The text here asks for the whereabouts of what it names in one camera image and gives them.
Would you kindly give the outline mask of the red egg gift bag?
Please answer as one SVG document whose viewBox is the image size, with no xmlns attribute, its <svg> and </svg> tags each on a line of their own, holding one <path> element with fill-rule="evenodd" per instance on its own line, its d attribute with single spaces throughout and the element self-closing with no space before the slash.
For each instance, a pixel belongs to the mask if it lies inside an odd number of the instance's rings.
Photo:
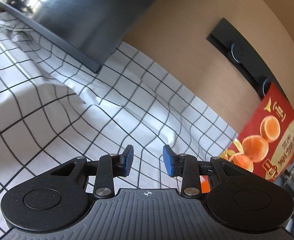
<svg viewBox="0 0 294 240">
<path fill-rule="evenodd" d="M 220 157 L 269 181 L 294 161 L 294 109 L 274 83 Z"/>
</svg>

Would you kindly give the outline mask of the mandarin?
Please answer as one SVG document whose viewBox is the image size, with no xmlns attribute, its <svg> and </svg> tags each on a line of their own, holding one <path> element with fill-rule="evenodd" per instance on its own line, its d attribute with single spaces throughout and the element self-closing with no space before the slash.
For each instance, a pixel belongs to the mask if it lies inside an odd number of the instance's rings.
<svg viewBox="0 0 294 240">
<path fill-rule="evenodd" d="M 200 176 L 200 182 L 202 193 L 209 193 L 211 189 L 208 176 Z"/>
</svg>

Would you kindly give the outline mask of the black monitor screen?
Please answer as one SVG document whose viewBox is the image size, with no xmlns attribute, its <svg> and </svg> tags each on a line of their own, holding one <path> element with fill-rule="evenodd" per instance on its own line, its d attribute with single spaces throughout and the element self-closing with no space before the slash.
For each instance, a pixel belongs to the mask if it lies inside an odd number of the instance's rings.
<svg viewBox="0 0 294 240">
<path fill-rule="evenodd" d="M 97 73 L 154 1 L 0 0 L 0 7 Z"/>
</svg>

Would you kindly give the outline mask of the white black grid tablecloth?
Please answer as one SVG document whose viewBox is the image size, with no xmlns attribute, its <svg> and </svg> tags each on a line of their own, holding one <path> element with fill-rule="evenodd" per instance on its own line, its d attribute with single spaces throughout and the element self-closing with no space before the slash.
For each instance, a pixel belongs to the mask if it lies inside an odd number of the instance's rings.
<svg viewBox="0 0 294 240">
<path fill-rule="evenodd" d="M 200 160 L 236 131 L 158 63 L 119 44 L 94 74 L 12 15 L 0 13 L 0 201 L 12 187 L 74 157 L 134 147 L 119 188 L 178 188 L 163 146 Z M 8 230 L 0 211 L 0 236 Z"/>
</svg>

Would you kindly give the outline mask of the black wall shelf slot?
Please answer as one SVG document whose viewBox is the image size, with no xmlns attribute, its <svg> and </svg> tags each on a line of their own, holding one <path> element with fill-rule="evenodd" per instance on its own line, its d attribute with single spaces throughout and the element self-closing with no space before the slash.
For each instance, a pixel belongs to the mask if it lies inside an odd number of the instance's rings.
<svg viewBox="0 0 294 240">
<path fill-rule="evenodd" d="M 206 40 L 246 80 L 259 99 L 263 99 L 274 84 L 288 102 L 292 101 L 271 68 L 229 20 L 224 17 L 217 19 Z"/>
</svg>

